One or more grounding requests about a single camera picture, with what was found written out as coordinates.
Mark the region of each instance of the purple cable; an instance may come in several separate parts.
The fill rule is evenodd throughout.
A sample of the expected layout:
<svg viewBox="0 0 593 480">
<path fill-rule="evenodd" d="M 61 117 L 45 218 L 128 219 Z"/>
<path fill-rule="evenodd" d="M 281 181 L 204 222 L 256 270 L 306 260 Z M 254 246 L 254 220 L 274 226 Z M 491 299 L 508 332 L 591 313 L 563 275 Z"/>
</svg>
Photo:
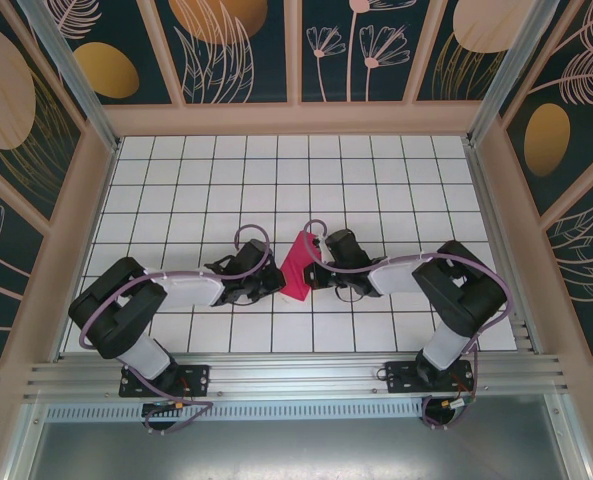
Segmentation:
<svg viewBox="0 0 593 480">
<path fill-rule="evenodd" d="M 94 347 L 92 345 L 88 345 L 87 343 L 85 343 L 85 337 L 87 336 L 89 329 L 92 327 L 92 325 L 98 319 L 98 317 L 101 315 L 101 313 L 103 313 L 105 311 L 105 309 L 107 307 L 109 307 L 109 305 L 111 305 L 113 302 L 115 302 L 118 299 L 118 297 L 120 297 L 127 290 L 132 288 L 134 285 L 138 285 L 141 282 L 144 282 L 146 280 L 153 280 L 156 278 L 167 278 L 167 277 L 207 277 L 207 278 L 213 278 L 216 280 L 240 280 L 241 278 L 245 278 L 245 277 L 257 272 L 258 270 L 260 270 L 263 267 L 263 265 L 265 264 L 265 261 L 267 260 L 267 257 L 269 257 L 269 253 L 271 251 L 270 247 L 269 247 L 269 235 L 267 234 L 265 229 L 263 229 L 259 225 L 253 225 L 253 224 L 243 225 L 238 230 L 236 230 L 236 233 L 234 234 L 234 246 L 235 246 L 236 250 L 239 249 L 240 233 L 243 230 L 246 230 L 248 228 L 254 228 L 254 229 L 258 230 L 265 237 L 265 247 L 266 247 L 265 253 L 263 254 L 263 257 L 260 259 L 260 261 L 256 264 L 256 266 L 254 266 L 250 270 L 248 270 L 244 273 L 240 273 L 238 275 L 217 275 L 215 273 L 197 272 L 195 270 L 187 270 L 187 271 L 178 270 L 178 271 L 172 271 L 172 272 L 157 272 L 157 273 L 152 273 L 152 274 L 148 274 L 148 275 L 143 275 L 142 277 L 137 277 L 137 278 L 127 282 L 125 285 L 123 285 L 118 290 L 116 290 L 89 317 L 89 319 L 87 320 L 87 322 L 85 322 L 85 325 L 83 325 L 83 328 L 81 329 L 80 337 L 78 338 L 79 345 L 86 350 L 94 350 Z M 186 427 L 190 423 L 192 423 L 196 418 L 205 414 L 208 410 L 210 410 L 214 406 L 214 404 L 212 402 L 186 400 L 184 398 L 174 397 L 173 395 L 163 392 L 162 390 L 160 390 L 160 389 L 156 388 L 154 385 L 152 385 L 145 377 L 143 377 L 141 375 L 141 373 L 138 370 L 130 367 L 123 361 L 121 361 L 121 363 L 123 365 L 125 365 L 126 367 L 128 367 L 129 370 L 138 379 L 138 381 L 140 381 L 152 393 L 155 393 L 156 395 L 159 395 L 163 398 L 167 398 L 168 400 L 171 400 L 173 402 L 182 403 L 183 405 L 204 406 L 205 407 L 205 408 L 201 409 L 200 411 L 198 411 L 197 413 L 195 413 L 194 415 L 192 415 L 187 420 L 183 420 L 182 422 L 176 423 L 166 430 L 154 430 L 150 426 L 149 420 L 151 419 L 152 415 L 155 415 L 156 413 L 160 412 L 162 409 L 153 410 L 145 417 L 145 426 L 149 429 L 150 433 L 157 432 L 158 435 L 165 435 L 165 433 L 176 432 L 176 431 Z"/>
<path fill-rule="evenodd" d="M 444 260 L 451 260 L 453 262 L 462 263 L 463 265 L 467 265 L 469 267 L 475 268 L 479 272 L 484 273 L 485 275 L 490 277 L 492 280 L 494 280 L 498 284 L 498 286 L 503 290 L 503 293 L 505 294 L 505 297 L 507 298 L 507 306 L 505 308 L 505 311 L 501 315 L 499 315 L 497 318 L 491 320 L 490 322 L 487 322 L 486 324 L 484 324 L 478 330 L 478 332 L 476 332 L 476 334 L 469 340 L 469 342 L 467 342 L 467 345 L 465 345 L 465 347 L 463 348 L 463 353 L 465 353 L 465 354 L 467 354 L 471 351 L 473 345 L 476 344 L 476 340 L 478 339 L 478 337 L 480 336 L 481 333 L 483 333 L 488 328 L 493 327 L 498 322 L 500 322 L 501 320 L 508 317 L 510 315 L 510 313 L 512 312 L 512 310 L 514 309 L 514 297 L 512 296 L 512 292 L 509 290 L 509 287 L 507 286 L 505 281 L 498 274 L 491 271 L 485 265 L 481 265 L 480 263 L 472 262 L 471 260 L 469 260 L 467 258 L 459 257 L 458 255 L 451 255 L 448 253 L 439 253 L 439 252 L 421 253 L 418 255 L 403 255 L 403 256 L 394 257 L 391 259 L 388 258 L 388 259 L 385 259 L 382 262 L 379 262 L 375 265 L 370 265 L 368 267 L 363 267 L 363 268 L 330 267 L 329 265 L 327 265 L 326 263 L 323 263 L 321 260 L 319 260 L 316 257 L 316 254 L 312 250 L 311 245 L 306 240 L 306 238 L 307 238 L 306 234 L 308 233 L 308 230 L 311 230 L 310 227 L 315 223 L 317 223 L 323 227 L 323 236 L 327 235 L 327 225 L 325 224 L 325 222 L 323 222 L 322 220 L 319 220 L 319 219 L 310 220 L 303 227 L 303 233 L 305 234 L 305 235 L 303 235 L 303 239 L 305 240 L 305 249 L 307 250 L 307 253 L 309 254 L 309 256 L 311 257 L 311 259 L 314 262 L 316 262 L 318 265 L 325 268 L 326 270 L 329 270 L 330 272 L 334 272 L 334 273 L 367 273 L 367 272 L 371 272 L 372 270 L 375 270 L 376 268 L 382 267 L 383 265 L 389 265 L 392 263 L 405 263 L 405 262 L 409 262 L 411 260 L 429 260 L 432 258 L 442 258 Z"/>
</svg>

